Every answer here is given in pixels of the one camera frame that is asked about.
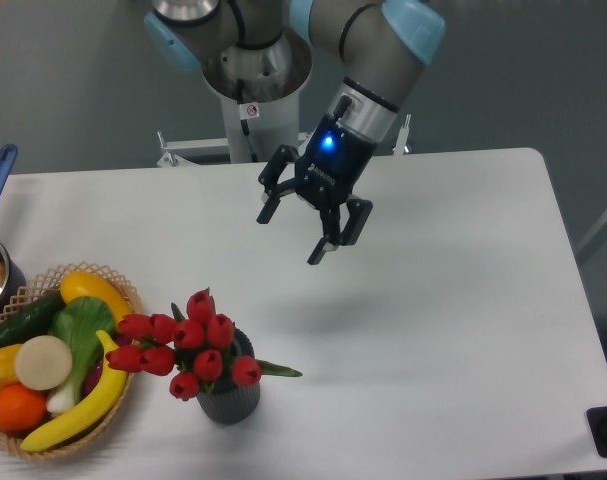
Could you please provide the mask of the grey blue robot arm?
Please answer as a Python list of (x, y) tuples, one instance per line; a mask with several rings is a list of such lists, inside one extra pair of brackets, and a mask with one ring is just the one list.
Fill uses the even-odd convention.
[[(353, 245), (372, 209), (354, 185), (432, 62), (443, 18), (422, 1), (156, 1), (144, 26), (171, 65), (201, 72), (220, 98), (231, 160), (263, 164), (258, 222), (294, 194), (322, 223), (310, 264)], [(346, 72), (300, 145), (313, 49)]]

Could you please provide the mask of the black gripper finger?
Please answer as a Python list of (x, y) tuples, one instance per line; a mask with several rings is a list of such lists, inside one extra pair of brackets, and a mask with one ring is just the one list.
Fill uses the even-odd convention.
[(279, 178), (285, 168), (289, 164), (293, 164), (298, 158), (299, 154), (296, 147), (281, 145), (263, 168), (258, 177), (259, 183), (264, 188), (264, 205), (257, 217), (259, 224), (268, 224), (279, 206), (281, 198), (294, 192), (296, 187), (295, 178), (283, 182), (279, 182)]
[(357, 196), (350, 196), (345, 202), (345, 206), (348, 219), (343, 228), (340, 227), (339, 204), (325, 202), (318, 208), (323, 234), (307, 260), (309, 265), (318, 265), (325, 254), (330, 251), (356, 244), (372, 212), (373, 203)]

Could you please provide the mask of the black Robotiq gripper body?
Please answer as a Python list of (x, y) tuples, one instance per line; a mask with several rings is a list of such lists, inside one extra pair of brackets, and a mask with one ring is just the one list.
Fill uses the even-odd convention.
[(340, 206), (361, 201), (353, 188), (377, 144), (370, 142), (325, 114), (304, 154), (295, 161), (295, 192), (322, 220), (340, 217)]

